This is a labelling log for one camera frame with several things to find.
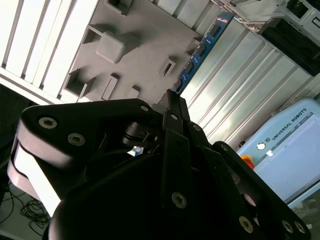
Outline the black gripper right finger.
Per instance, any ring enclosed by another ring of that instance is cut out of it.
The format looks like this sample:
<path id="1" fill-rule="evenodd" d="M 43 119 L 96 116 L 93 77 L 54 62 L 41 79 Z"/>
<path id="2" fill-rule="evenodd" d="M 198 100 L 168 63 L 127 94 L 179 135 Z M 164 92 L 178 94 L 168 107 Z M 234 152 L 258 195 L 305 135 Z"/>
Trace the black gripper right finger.
<path id="1" fill-rule="evenodd" d="M 309 240 L 303 221 L 223 141 L 210 144 L 200 126 L 186 124 L 192 160 L 203 194 L 207 216 L 220 240 Z"/>

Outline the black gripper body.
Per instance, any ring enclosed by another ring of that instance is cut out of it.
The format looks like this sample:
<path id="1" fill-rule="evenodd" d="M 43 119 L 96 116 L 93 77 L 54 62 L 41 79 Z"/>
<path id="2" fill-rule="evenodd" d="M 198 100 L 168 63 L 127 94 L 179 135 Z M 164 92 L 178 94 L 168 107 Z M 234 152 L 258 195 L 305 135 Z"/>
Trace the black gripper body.
<path id="1" fill-rule="evenodd" d="M 122 159 L 114 151 L 97 173 L 58 205 L 49 228 L 56 240 L 219 240 L 209 222 L 209 193 L 192 159 L 190 121 L 150 123 L 154 152 Z"/>

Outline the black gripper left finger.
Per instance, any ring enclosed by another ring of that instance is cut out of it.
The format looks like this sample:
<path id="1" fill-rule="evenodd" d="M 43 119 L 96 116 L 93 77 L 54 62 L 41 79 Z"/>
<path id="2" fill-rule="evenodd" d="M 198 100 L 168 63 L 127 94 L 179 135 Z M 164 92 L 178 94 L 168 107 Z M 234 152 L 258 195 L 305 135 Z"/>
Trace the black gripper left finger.
<path id="1" fill-rule="evenodd" d="M 171 90 L 153 107 L 137 98 L 29 107 L 18 121 L 9 178 L 53 216 L 98 172 L 94 163 L 111 152 L 122 155 L 117 163 L 154 152 L 150 123 L 176 128 L 180 120 L 190 122 L 186 102 Z"/>

